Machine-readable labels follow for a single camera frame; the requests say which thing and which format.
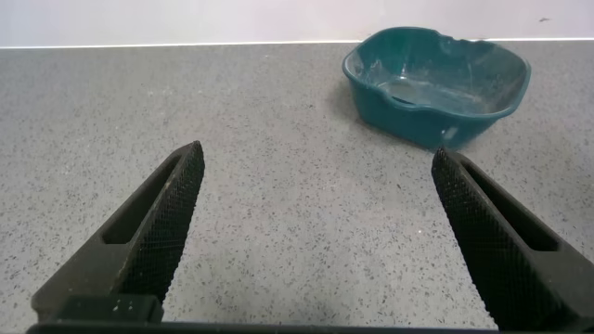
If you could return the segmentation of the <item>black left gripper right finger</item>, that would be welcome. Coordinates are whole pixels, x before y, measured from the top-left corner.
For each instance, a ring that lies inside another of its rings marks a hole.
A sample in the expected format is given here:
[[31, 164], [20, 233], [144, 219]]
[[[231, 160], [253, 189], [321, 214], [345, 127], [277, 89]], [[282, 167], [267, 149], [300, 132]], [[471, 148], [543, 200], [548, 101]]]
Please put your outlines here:
[[432, 177], [486, 311], [503, 331], [593, 329], [593, 263], [465, 156]]

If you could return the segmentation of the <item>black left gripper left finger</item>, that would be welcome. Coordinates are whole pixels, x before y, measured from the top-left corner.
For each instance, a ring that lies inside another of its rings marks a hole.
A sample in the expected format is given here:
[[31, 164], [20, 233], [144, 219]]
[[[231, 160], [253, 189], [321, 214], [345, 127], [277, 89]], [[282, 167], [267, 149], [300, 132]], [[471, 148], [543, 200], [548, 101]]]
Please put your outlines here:
[[150, 295], [163, 302], [205, 172], [194, 141], [171, 153], [32, 297], [46, 321], [73, 296]]

